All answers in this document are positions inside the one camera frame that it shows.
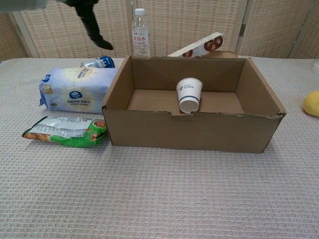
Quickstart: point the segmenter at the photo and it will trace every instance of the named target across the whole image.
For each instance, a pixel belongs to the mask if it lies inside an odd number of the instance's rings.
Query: blue logo on cup
[[[69,94],[70,98],[72,99],[78,99],[78,98],[82,98],[82,93],[79,91],[71,91]]]
[[[48,82],[48,81],[50,80],[50,76],[51,76],[51,75],[46,75],[45,78],[44,78],[44,80],[42,80],[42,81],[43,81],[43,82]]]

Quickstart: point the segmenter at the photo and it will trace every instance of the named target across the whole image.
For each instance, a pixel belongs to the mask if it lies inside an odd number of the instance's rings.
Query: dark object
[[[113,50],[110,42],[103,39],[100,35],[100,29],[96,21],[93,6],[99,0],[66,0],[65,4],[75,7],[76,13],[81,18],[90,39],[98,47]]]

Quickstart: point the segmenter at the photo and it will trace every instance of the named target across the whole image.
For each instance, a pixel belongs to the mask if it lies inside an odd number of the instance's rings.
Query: textured tablecloth
[[[24,139],[43,116],[88,115],[38,107],[43,76],[83,60],[1,63],[0,238],[319,239],[315,60],[253,60],[288,111],[263,154]]]

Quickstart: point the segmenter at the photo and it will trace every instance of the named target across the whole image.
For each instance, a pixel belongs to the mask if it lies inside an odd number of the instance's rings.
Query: bottle label
[[[150,43],[150,34],[147,29],[133,31],[133,44],[138,46],[148,45]]]

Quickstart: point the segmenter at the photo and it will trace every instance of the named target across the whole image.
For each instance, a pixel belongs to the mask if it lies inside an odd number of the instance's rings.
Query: open cardboard box
[[[203,83],[179,110],[176,85]],[[251,59],[126,57],[103,102],[116,146],[263,152],[286,111]]]

